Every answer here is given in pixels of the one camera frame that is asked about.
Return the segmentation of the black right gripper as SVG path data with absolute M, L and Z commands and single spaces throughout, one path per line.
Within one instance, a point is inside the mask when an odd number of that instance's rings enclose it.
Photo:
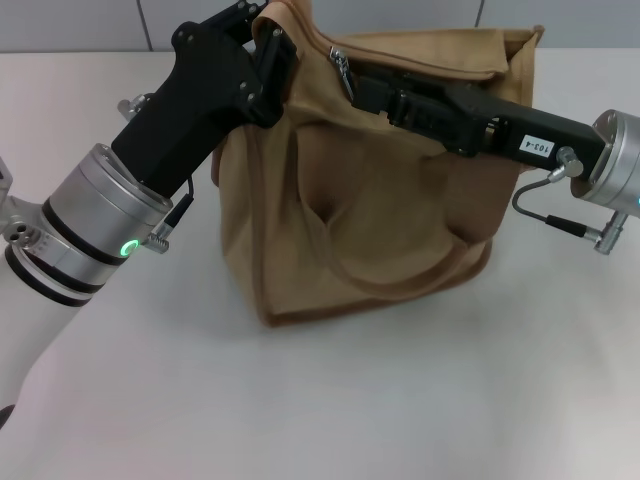
M 454 132 L 444 139 L 438 126 L 445 99 L 455 112 Z M 593 171 L 606 142 L 588 124 L 494 97 L 472 86 L 449 86 L 421 77 L 362 75 L 351 105 L 379 115 L 397 128 L 442 143 L 450 152 L 480 153 L 546 171 L 558 166 L 562 147 L 573 149 L 583 172 Z

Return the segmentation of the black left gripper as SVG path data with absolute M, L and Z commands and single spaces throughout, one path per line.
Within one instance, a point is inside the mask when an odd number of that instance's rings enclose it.
M 268 4 L 240 0 L 174 33 L 171 73 L 111 143 L 139 183 L 169 198 L 231 131 L 280 120 L 296 45 L 281 27 L 260 30 L 255 54 L 241 45 Z

